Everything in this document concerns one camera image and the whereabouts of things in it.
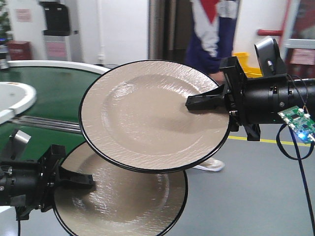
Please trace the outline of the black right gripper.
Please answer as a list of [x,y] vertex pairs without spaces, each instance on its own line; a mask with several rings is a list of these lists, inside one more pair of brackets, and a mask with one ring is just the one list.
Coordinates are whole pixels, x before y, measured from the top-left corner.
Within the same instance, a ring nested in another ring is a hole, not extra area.
[[[293,104],[295,94],[287,74],[248,78],[237,57],[223,58],[220,63],[229,88],[231,108],[237,111],[238,123],[247,133],[248,141],[260,140],[260,124],[281,124],[278,112]],[[188,96],[189,112],[211,111],[226,114],[226,85],[197,95]]]

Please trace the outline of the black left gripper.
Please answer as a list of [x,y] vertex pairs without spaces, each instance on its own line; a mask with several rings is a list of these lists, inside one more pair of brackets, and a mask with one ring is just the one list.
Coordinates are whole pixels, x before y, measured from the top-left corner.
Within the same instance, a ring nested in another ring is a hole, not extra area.
[[66,156],[65,146],[51,145],[38,160],[0,160],[0,205],[15,208],[16,220],[29,220],[34,209],[52,209],[57,169],[59,186],[69,189],[92,189],[93,176],[59,166]]

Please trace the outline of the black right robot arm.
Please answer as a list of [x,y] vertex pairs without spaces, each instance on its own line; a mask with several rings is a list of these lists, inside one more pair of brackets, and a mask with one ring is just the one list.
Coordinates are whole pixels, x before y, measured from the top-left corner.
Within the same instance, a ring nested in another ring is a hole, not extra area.
[[189,96],[189,111],[224,107],[230,129],[243,126],[249,141],[260,140],[260,124],[285,124],[305,144],[315,141],[315,80],[300,79],[284,72],[248,78],[237,57],[224,58],[220,70],[225,83],[218,88]]

